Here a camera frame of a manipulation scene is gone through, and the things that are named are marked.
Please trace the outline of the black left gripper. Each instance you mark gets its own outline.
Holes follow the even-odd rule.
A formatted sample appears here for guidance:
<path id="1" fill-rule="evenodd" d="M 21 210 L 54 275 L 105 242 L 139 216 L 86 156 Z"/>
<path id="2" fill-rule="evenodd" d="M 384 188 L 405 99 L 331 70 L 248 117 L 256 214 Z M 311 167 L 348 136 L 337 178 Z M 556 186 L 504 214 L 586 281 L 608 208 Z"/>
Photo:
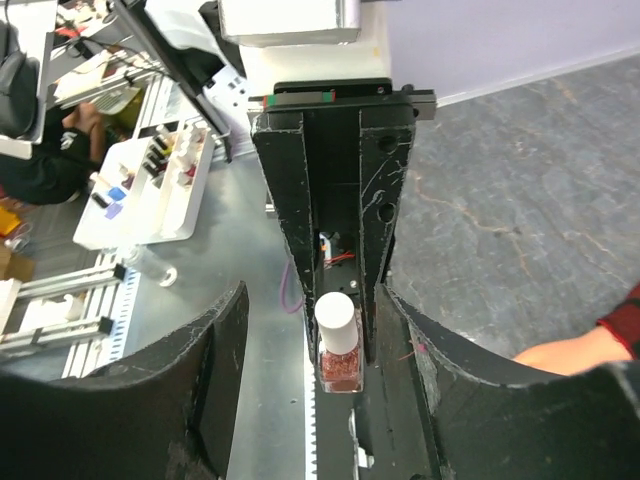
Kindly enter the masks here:
<path id="1" fill-rule="evenodd" d="M 271 94 L 252 96 L 247 116 L 252 140 L 303 295 L 308 348 L 317 348 L 313 318 L 315 234 L 303 114 L 356 113 L 360 124 L 359 247 L 365 355 L 376 357 L 376 289 L 386 275 L 415 123 L 432 120 L 432 89 L 389 78 L 279 82 Z"/>

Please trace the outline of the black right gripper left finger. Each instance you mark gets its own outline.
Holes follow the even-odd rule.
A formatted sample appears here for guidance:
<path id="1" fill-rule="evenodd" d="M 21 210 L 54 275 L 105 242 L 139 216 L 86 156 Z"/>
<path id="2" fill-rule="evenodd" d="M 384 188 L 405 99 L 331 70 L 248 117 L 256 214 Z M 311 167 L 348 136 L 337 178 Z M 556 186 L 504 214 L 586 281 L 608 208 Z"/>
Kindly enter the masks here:
<path id="1" fill-rule="evenodd" d="M 224 479 L 246 351 L 249 295 L 83 378 L 1 375 L 5 479 Z"/>

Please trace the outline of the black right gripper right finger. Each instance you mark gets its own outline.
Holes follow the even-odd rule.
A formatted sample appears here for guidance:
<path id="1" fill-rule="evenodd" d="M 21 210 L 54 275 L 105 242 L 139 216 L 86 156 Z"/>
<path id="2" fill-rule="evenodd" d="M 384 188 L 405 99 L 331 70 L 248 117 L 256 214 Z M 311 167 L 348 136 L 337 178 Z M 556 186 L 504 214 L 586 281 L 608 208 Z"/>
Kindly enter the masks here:
<path id="1" fill-rule="evenodd" d="M 387 287 L 377 321 L 399 477 L 638 477 L 637 363 L 540 371 L 467 340 Z"/>

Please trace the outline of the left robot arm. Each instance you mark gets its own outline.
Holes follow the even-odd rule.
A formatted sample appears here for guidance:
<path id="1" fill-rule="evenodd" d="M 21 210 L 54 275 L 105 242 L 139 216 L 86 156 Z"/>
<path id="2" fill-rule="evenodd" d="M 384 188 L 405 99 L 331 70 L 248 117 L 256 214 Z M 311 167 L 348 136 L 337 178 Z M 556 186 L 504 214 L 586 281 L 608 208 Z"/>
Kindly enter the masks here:
<path id="1" fill-rule="evenodd" d="M 416 124 L 432 90 L 395 88 L 381 1 L 118 1 L 118 17 L 232 150 L 248 133 L 303 294 L 329 289 L 320 237 L 349 240 L 364 352 L 376 357 L 376 291 L 387 276 Z"/>

